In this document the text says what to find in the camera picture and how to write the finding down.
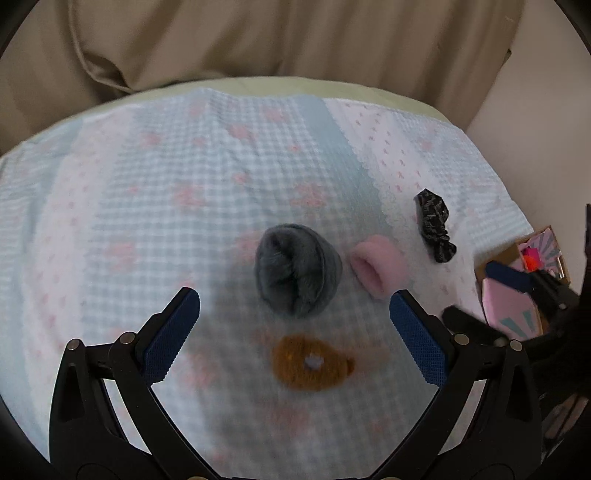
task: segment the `black scrunchie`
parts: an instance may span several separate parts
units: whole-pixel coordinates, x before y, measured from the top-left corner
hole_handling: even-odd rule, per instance
[[[439,195],[424,189],[417,195],[423,219],[421,235],[433,247],[433,256],[437,263],[447,263],[457,252],[457,247],[449,241],[445,222],[449,211]]]

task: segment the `green mattress edge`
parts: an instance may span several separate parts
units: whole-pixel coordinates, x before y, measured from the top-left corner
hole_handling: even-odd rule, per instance
[[[230,95],[287,96],[302,93],[306,95],[315,95],[321,98],[344,98],[360,102],[375,103],[389,108],[416,113],[418,115],[426,115],[446,122],[448,121],[447,118],[445,118],[445,116],[436,108],[402,95],[397,95],[378,88],[355,85],[353,83],[333,82],[330,80],[312,80],[301,77],[239,77],[179,83],[177,85],[147,90],[118,100],[113,100],[74,115],[67,120],[89,112],[99,113],[108,111],[113,107],[124,105],[126,103],[137,103],[166,96],[178,95],[194,90],[195,88],[212,88],[220,92],[229,93]]]

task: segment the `bed sheet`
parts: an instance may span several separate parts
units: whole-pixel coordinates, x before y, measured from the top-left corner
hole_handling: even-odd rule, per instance
[[[459,253],[446,265],[431,260],[418,232],[413,198],[424,187],[451,212]],[[210,89],[43,132],[2,160],[0,205],[0,391],[34,444],[47,454],[67,340],[113,341],[192,286],[202,316],[155,392],[220,474],[261,479],[367,476],[435,392],[387,304],[347,266],[321,316],[276,319],[252,273],[265,228],[309,225],[343,258],[367,236],[388,235],[411,267],[407,288],[433,314],[452,303],[481,314],[474,263],[531,231],[447,122],[352,100]],[[341,388],[296,394],[268,367],[274,342],[295,332],[360,357],[385,352],[384,361]],[[141,443],[128,420],[124,428]]]

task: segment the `orange object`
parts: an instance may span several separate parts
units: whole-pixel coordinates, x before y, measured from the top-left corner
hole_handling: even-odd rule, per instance
[[[283,337],[273,349],[273,373],[296,390],[336,387],[353,373],[355,360],[328,343],[304,335]]]
[[[529,255],[523,255],[523,263],[525,264],[525,269],[528,272],[535,272],[541,267],[540,262]]]

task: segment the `blue gripper pad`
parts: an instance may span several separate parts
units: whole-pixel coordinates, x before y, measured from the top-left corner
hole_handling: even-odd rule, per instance
[[[534,288],[529,274],[517,271],[496,261],[486,264],[485,273],[487,277],[521,293],[531,293]]]
[[[190,290],[146,347],[142,376],[148,385],[164,380],[199,318],[199,309],[199,295]]]
[[[425,381],[441,388],[447,381],[447,357],[400,292],[390,299],[390,320]]]

